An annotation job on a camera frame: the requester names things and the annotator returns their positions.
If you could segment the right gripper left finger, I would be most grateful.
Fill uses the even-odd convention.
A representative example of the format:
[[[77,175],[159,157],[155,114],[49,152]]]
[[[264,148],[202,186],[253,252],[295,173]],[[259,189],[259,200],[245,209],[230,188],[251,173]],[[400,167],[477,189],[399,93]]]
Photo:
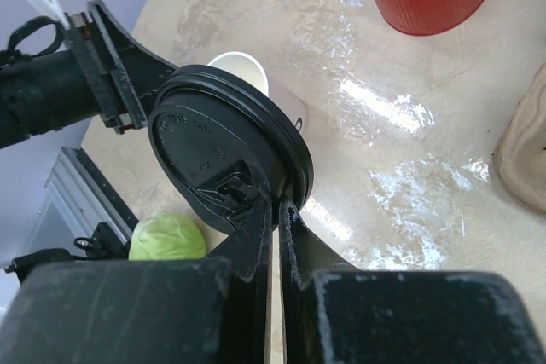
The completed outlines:
[[[208,256],[35,269],[1,325],[4,363],[266,363],[272,205]]]

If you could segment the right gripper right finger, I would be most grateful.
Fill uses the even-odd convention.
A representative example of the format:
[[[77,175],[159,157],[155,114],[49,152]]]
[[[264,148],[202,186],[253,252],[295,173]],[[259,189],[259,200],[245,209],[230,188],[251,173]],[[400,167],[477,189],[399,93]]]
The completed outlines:
[[[518,292],[479,271],[357,269],[279,205],[287,363],[542,363]]]

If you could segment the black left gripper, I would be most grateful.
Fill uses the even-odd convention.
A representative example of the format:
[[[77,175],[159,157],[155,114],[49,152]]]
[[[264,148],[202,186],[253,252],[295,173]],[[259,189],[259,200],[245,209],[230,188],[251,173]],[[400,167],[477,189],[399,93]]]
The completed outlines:
[[[102,0],[87,3],[97,30],[93,46],[113,88],[113,118],[103,123],[118,134],[148,125],[160,88],[177,66],[140,44],[116,20]],[[45,26],[55,28],[53,42],[35,55],[17,48]],[[61,23],[33,18],[16,29],[1,51],[1,147],[61,130],[99,113],[99,105],[72,51],[60,51]]]

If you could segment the white paper coffee cup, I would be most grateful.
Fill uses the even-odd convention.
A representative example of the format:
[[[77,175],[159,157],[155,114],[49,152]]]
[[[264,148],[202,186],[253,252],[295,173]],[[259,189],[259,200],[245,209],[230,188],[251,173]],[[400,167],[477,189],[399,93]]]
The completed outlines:
[[[300,133],[305,131],[307,111],[302,100],[269,75],[253,56],[230,51],[216,56],[208,66],[231,73],[260,90],[284,112]]]

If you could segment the black plastic cup lid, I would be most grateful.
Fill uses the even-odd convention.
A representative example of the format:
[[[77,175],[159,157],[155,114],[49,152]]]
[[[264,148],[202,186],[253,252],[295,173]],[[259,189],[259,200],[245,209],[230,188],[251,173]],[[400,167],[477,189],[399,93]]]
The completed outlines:
[[[302,208],[314,170],[304,138],[268,97],[237,76],[178,68],[148,116],[148,138],[171,184],[207,225],[238,229],[262,193]]]

